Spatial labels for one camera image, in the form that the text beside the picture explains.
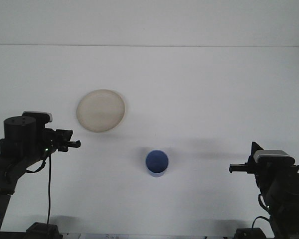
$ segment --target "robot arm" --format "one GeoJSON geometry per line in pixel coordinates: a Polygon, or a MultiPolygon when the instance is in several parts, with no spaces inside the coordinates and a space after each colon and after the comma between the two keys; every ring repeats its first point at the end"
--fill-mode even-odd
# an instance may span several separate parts
{"type": "Polygon", "coordinates": [[[299,165],[281,150],[263,150],[252,143],[245,164],[231,164],[229,171],[245,171],[255,175],[270,214],[270,226],[276,239],[299,239],[299,165]]]}
{"type": "Polygon", "coordinates": [[[73,131],[45,128],[45,124],[51,121],[49,113],[24,112],[22,116],[3,122],[4,138],[0,140],[0,228],[16,183],[27,172],[27,167],[45,161],[56,150],[67,152],[68,147],[81,146],[80,141],[70,141],[73,131]]]}

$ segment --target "cable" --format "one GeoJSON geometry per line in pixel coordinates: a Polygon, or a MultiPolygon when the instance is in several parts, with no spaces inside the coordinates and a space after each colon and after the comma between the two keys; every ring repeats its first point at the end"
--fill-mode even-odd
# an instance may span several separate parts
{"type": "Polygon", "coordinates": [[[42,161],[41,166],[37,170],[35,170],[35,171],[26,170],[26,172],[27,173],[37,173],[37,172],[40,172],[45,167],[45,165],[46,165],[46,159],[44,159],[42,161]]]}
{"type": "Polygon", "coordinates": [[[261,201],[261,193],[258,195],[258,203],[262,207],[262,209],[264,209],[266,212],[268,212],[268,208],[266,208],[266,206],[261,201]]]}
{"type": "Polygon", "coordinates": [[[255,221],[256,221],[258,218],[261,218],[261,219],[264,219],[264,220],[266,220],[267,222],[270,222],[268,218],[265,218],[265,217],[263,217],[263,216],[258,216],[258,217],[256,217],[256,218],[254,219],[254,221],[253,221],[253,224],[252,224],[251,228],[254,228],[255,221]]]}
{"type": "Polygon", "coordinates": [[[49,201],[49,209],[48,209],[48,218],[46,221],[46,236],[47,236],[47,238],[48,238],[48,234],[49,234],[49,221],[50,221],[50,214],[51,214],[51,154],[49,155],[48,201],[49,201]]]}

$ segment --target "blue cup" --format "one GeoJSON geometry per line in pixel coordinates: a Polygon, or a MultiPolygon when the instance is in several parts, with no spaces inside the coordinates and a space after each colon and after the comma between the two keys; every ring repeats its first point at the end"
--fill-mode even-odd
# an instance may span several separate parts
{"type": "Polygon", "coordinates": [[[168,156],[161,150],[153,150],[146,157],[146,167],[153,177],[160,177],[168,167],[168,156]]]}

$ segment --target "beige plate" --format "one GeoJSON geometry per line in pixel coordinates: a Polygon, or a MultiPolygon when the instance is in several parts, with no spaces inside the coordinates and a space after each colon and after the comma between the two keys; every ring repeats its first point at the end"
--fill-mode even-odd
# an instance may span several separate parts
{"type": "Polygon", "coordinates": [[[124,101],[117,93],[110,90],[96,90],[80,101],[76,116],[85,129],[104,132],[117,126],[124,113],[124,101]]]}

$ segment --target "white wall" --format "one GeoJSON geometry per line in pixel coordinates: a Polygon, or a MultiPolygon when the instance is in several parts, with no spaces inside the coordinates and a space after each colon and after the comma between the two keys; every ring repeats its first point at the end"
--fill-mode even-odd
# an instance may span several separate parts
{"type": "Polygon", "coordinates": [[[299,0],[0,1],[0,44],[299,46],[299,0]]]}

